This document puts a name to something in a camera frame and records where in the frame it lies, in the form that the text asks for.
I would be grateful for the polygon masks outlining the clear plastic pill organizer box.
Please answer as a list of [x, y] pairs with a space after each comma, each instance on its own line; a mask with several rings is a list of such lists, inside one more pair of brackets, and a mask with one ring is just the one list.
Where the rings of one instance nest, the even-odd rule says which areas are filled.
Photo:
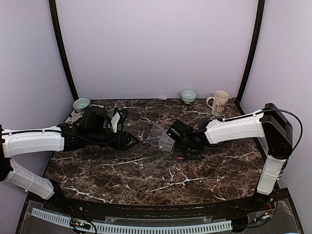
[[146, 142], [165, 152], [171, 152], [175, 145], [175, 141], [166, 134], [166, 131], [156, 124], [152, 126]]

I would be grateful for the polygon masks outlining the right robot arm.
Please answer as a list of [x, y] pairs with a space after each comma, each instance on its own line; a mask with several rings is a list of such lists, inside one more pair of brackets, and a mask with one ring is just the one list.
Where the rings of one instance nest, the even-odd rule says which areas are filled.
[[166, 134], [175, 141], [175, 155], [179, 158], [197, 160], [206, 147], [243, 138], [264, 138], [268, 152], [259, 182], [257, 194], [249, 200], [249, 208], [260, 211], [268, 203], [267, 195], [286, 167], [293, 151], [293, 127], [285, 117], [293, 113], [277, 108], [272, 103], [261, 110], [232, 118], [210, 119], [194, 127], [176, 120]]

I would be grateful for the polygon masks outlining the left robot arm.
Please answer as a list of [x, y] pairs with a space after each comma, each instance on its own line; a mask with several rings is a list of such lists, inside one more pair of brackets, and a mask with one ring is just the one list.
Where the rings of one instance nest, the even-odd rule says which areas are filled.
[[57, 212], [65, 212], [69, 202], [59, 184], [25, 169], [12, 157], [47, 151], [69, 152], [88, 145], [126, 151], [139, 143], [139, 139], [124, 130], [127, 115], [127, 110], [115, 108], [113, 116], [109, 117], [105, 108], [91, 106], [73, 123], [44, 129], [1, 129], [0, 180], [49, 200]]

